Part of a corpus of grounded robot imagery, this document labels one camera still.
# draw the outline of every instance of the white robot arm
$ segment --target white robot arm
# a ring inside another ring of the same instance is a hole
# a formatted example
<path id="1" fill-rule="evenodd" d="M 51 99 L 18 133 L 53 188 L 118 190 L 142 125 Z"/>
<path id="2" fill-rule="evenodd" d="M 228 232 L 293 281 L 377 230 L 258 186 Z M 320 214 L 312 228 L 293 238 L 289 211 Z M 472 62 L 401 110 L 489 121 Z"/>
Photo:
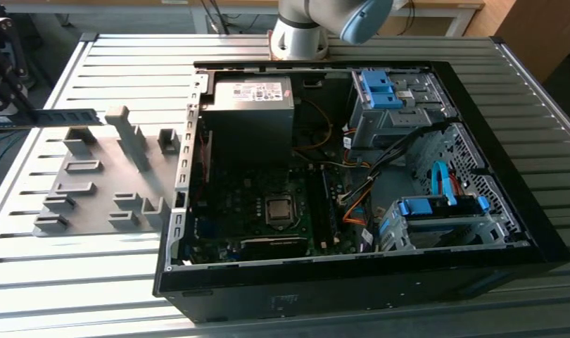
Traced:
<path id="1" fill-rule="evenodd" d="M 393 0 L 280 0 L 270 53 L 280 60 L 314 60 L 328 52 L 328 30 L 350 44 L 377 32 Z"/>

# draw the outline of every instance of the power supply label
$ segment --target power supply label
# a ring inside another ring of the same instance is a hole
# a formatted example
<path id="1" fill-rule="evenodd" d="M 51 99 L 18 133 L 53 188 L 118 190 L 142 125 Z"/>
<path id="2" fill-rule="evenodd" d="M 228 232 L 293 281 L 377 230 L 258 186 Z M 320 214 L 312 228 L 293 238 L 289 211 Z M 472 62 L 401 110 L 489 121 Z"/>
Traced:
<path id="1" fill-rule="evenodd" d="M 278 82 L 234 83 L 232 98 L 237 102 L 282 101 L 282 85 Z"/>

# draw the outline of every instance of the slotted table surface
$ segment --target slotted table surface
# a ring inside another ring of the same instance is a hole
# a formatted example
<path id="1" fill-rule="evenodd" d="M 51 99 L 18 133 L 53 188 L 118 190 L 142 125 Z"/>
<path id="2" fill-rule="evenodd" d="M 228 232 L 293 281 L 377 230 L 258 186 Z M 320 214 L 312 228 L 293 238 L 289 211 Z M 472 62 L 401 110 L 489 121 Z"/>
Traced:
<path id="1" fill-rule="evenodd" d="M 332 39 L 330 58 L 452 64 L 570 246 L 570 120 L 505 45 L 393 37 L 348 46 Z M 77 45 L 46 108 L 102 115 L 125 104 L 130 122 L 156 130 L 182 123 L 192 62 L 248 59 L 268 59 L 264 36 L 100 35 Z M 194 327 L 150 294 L 157 234 L 30 236 L 65 132 L 31 130 L 0 189 L 0 337 L 570 337 L 570 264 L 460 303 Z"/>

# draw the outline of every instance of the motherboard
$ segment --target motherboard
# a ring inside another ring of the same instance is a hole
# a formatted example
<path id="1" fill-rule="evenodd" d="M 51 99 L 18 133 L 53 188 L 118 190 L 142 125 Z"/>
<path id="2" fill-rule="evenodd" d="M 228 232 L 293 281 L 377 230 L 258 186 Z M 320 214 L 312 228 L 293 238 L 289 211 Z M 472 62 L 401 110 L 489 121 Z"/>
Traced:
<path id="1" fill-rule="evenodd" d="M 354 230 L 338 221 L 338 168 L 217 169 L 212 181 L 194 208 L 193 263 L 356 252 Z"/>

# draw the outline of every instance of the wooden surface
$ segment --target wooden surface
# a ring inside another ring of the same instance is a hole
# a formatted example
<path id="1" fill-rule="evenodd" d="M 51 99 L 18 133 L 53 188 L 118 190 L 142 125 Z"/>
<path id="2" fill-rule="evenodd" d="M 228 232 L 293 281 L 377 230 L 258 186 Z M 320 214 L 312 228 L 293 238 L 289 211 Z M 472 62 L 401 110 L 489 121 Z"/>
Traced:
<path id="1" fill-rule="evenodd" d="M 443 37 L 449 28 L 453 18 L 424 18 L 416 17 L 411 28 L 404 32 L 407 35 L 439 36 Z M 399 35 L 405 29 L 407 17 L 389 16 L 377 33 L 381 36 Z"/>
<path id="2" fill-rule="evenodd" d="M 475 14 L 465 29 L 467 37 L 495 35 L 516 0 L 484 0 L 484 2 L 484 8 Z"/>
<path id="3" fill-rule="evenodd" d="M 181 6 L 162 4 L 161 0 L 3 0 L 3 4 L 45 5 L 106 5 L 106 6 Z M 277 0 L 217 0 L 221 6 L 277 6 Z M 416 8 L 476 8 L 484 0 L 413 0 Z M 200 0 L 188 0 L 188 4 L 200 6 Z"/>
<path id="4" fill-rule="evenodd" d="M 516 0 L 495 35 L 544 81 L 570 54 L 570 0 Z"/>

